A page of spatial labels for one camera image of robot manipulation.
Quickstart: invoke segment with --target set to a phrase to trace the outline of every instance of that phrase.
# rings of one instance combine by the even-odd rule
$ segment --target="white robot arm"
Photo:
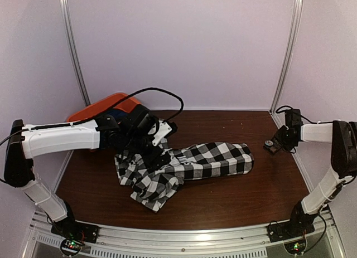
[[[177,130],[175,123],[159,120],[142,105],[137,105],[120,123],[111,115],[89,121],[50,125],[13,123],[6,155],[4,180],[20,188],[53,221],[52,231],[65,238],[95,242],[97,226],[75,221],[70,206],[59,198],[32,170],[33,158],[46,153],[74,149],[114,148],[140,154],[154,168],[164,165],[159,142]]]
[[[271,241],[286,240],[312,232],[313,221],[342,188],[357,175],[357,123],[335,120],[328,123],[303,124],[298,109],[285,110],[282,126],[264,148],[272,154],[280,149],[290,152],[299,142],[332,144],[331,165],[316,188],[299,201],[288,222],[269,225]]]

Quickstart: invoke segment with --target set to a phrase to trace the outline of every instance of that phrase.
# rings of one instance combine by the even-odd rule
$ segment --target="orange container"
[[[67,121],[77,121],[77,120],[84,120],[87,118],[90,118],[94,115],[97,115],[98,113],[102,112],[103,110],[109,108],[111,105],[115,104],[117,101],[120,99],[128,96],[125,93],[116,93],[113,94],[107,98],[104,98],[90,106],[85,107],[83,110],[78,111],[77,113],[73,114],[70,116]],[[136,98],[129,98],[125,100],[124,102],[120,103],[115,107],[115,109],[120,109],[125,111],[126,113],[129,113],[132,111],[136,105],[140,104],[139,100]]]

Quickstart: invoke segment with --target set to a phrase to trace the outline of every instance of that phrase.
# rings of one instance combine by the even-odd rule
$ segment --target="fabric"
[[[163,139],[160,147],[171,156],[159,170],[147,168],[139,154],[115,156],[120,184],[131,186],[131,197],[157,212],[172,197],[184,180],[248,173],[254,158],[246,144],[207,143],[184,149],[170,149]]]

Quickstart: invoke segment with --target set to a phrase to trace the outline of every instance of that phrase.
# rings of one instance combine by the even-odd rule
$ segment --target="white panel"
[[[280,104],[311,120],[357,121],[357,0],[304,0],[300,32]],[[314,186],[331,145],[302,143],[298,153]],[[348,257],[357,253],[357,181],[332,203]]]
[[[91,102],[143,87],[187,109],[268,109],[294,0],[69,0]],[[179,104],[138,97],[152,109]]]
[[[62,122],[84,104],[74,77],[59,0],[0,0],[0,138],[12,122]],[[0,148],[0,177],[6,145]],[[66,153],[35,159],[53,187]],[[19,190],[0,183],[0,256],[19,257],[34,206]]]

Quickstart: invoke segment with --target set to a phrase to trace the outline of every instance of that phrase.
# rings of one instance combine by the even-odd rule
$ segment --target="wooden surface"
[[[165,118],[170,111],[156,112]],[[72,206],[76,219],[102,225],[164,230],[229,228],[289,219],[292,207],[308,194],[288,153],[271,156],[263,143],[276,132],[267,112],[184,111],[175,118],[178,132],[169,146],[207,142],[247,143],[255,164],[245,175],[186,181],[154,213],[120,186],[112,150],[75,151],[57,194]]]

